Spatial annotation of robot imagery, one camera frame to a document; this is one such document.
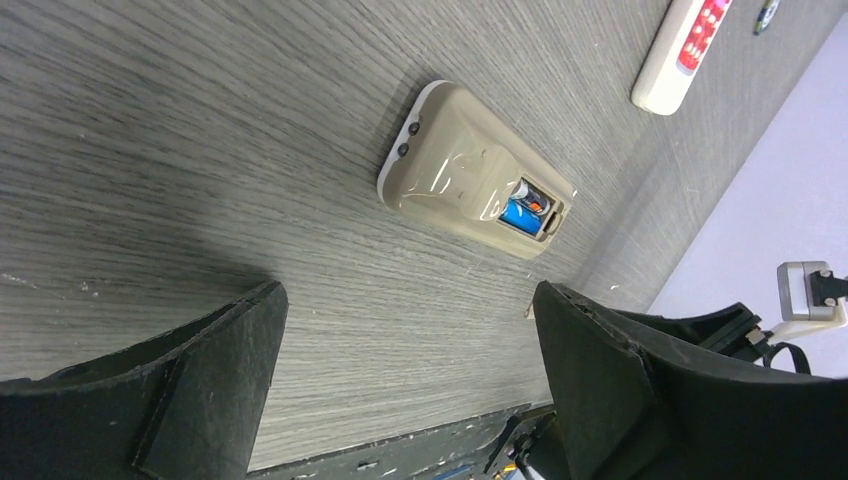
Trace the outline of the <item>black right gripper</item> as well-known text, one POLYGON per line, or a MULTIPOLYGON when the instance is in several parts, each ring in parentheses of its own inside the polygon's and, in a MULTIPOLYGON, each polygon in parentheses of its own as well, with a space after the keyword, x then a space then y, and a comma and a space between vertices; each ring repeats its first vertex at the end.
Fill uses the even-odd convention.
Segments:
POLYGON ((753 363, 770 350, 771 334, 742 303, 693 317, 665 317, 620 309, 609 321, 631 336, 656 364, 705 365, 731 359, 753 363))

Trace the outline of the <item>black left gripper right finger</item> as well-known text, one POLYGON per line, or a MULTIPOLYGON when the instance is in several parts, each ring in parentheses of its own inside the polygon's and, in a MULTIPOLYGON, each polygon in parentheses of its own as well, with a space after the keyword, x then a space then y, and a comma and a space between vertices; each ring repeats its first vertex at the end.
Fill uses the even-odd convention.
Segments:
POLYGON ((561 284, 533 307, 574 479, 843 479, 847 383, 761 367, 561 284))

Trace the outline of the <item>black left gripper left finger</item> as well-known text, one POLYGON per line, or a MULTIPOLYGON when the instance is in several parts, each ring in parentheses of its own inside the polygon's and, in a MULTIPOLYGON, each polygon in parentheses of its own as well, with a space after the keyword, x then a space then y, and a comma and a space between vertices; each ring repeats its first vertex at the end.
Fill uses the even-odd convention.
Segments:
POLYGON ((178 328, 1 385, 5 479, 242 479, 288 310, 276 281, 178 328))

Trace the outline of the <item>blue battery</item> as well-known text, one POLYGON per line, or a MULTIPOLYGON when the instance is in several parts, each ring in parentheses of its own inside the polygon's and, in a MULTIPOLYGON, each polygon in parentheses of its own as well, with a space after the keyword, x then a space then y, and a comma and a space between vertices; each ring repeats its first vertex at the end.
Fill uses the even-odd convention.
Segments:
POLYGON ((542 228, 541 217, 514 200, 507 202, 499 220, 532 237, 535 237, 542 228))

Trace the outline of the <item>black orange battery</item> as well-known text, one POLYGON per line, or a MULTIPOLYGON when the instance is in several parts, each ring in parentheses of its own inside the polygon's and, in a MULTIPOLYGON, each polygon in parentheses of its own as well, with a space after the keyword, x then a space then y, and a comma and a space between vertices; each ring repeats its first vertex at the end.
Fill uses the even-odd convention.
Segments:
POLYGON ((521 179, 510 199, 535 215, 545 215, 551 208, 551 200, 527 180, 521 179))

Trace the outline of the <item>red white remote control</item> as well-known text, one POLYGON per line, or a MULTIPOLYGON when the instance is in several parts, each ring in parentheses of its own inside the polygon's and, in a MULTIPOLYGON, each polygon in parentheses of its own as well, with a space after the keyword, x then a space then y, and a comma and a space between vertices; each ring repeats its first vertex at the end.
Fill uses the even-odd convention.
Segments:
POLYGON ((732 4, 673 0, 631 91, 631 102, 653 114, 677 112, 732 4))

